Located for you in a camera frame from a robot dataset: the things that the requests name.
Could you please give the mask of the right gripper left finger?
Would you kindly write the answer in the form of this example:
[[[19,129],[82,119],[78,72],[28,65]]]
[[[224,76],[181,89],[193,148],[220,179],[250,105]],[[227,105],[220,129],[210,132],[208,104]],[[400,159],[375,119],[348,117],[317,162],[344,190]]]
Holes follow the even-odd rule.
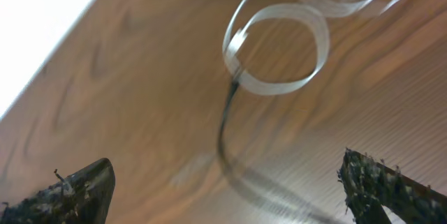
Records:
[[[101,158],[23,201],[4,202],[2,223],[104,224],[115,189],[112,163]]]

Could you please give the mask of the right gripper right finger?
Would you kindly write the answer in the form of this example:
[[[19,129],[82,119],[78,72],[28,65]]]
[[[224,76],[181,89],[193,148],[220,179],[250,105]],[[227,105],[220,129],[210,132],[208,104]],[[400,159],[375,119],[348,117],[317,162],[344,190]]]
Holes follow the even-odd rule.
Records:
[[[370,156],[347,149],[337,176],[357,224],[389,223],[384,207],[405,223],[446,223],[445,195]]]

